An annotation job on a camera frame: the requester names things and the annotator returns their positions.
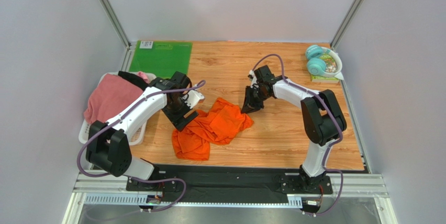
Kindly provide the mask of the orange t shirt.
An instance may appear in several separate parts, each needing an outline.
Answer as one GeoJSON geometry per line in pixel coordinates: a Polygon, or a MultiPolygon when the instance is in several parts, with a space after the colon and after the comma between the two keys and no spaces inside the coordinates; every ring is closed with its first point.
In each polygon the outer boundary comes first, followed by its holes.
{"type": "Polygon", "coordinates": [[[182,131],[172,133],[172,146],[178,159],[207,161],[210,145],[228,145],[238,133],[250,128],[254,121],[231,102],[219,97],[208,112],[198,110],[182,131]]]}

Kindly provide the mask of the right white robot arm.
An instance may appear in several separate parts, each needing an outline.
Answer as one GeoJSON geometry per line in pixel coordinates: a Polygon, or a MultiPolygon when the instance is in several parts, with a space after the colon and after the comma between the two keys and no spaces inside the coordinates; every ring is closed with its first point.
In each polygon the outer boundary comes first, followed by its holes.
{"type": "Polygon", "coordinates": [[[251,70],[248,77],[251,84],[246,86],[243,114],[263,109],[264,101],[271,97],[285,100],[302,111],[309,147],[299,167],[297,187],[308,193],[319,190],[326,175],[329,147],[347,127],[333,91],[319,92],[300,86],[288,78],[275,76],[266,65],[251,70]]]}

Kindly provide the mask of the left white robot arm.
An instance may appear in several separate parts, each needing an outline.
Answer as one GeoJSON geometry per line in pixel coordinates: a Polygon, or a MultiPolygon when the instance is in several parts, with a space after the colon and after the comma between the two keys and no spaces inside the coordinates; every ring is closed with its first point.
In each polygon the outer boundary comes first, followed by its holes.
{"type": "Polygon", "coordinates": [[[105,122],[97,120],[91,124],[88,140],[77,159],[84,156],[86,161],[102,169],[104,175],[148,180],[155,166],[132,155],[130,139],[160,110],[176,130],[183,131],[198,116],[193,108],[205,98],[198,91],[205,83],[201,80],[193,86],[190,78],[181,72],[175,72],[170,79],[155,78],[123,111],[105,122]]]}

